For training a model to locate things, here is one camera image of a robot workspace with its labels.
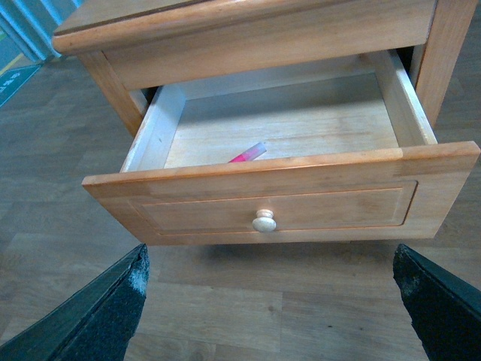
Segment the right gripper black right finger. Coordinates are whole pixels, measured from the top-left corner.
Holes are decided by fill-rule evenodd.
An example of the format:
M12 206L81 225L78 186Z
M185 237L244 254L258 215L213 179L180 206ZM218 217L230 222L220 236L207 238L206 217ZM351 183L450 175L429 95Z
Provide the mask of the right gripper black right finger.
M393 259L404 307L430 360L480 359L480 291L405 244Z

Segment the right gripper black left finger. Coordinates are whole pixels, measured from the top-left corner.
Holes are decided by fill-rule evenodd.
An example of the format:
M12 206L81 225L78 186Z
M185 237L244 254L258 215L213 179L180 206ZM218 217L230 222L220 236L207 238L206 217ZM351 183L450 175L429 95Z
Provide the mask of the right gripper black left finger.
M1 346L3 360L122 360L147 298L140 244L37 323Z

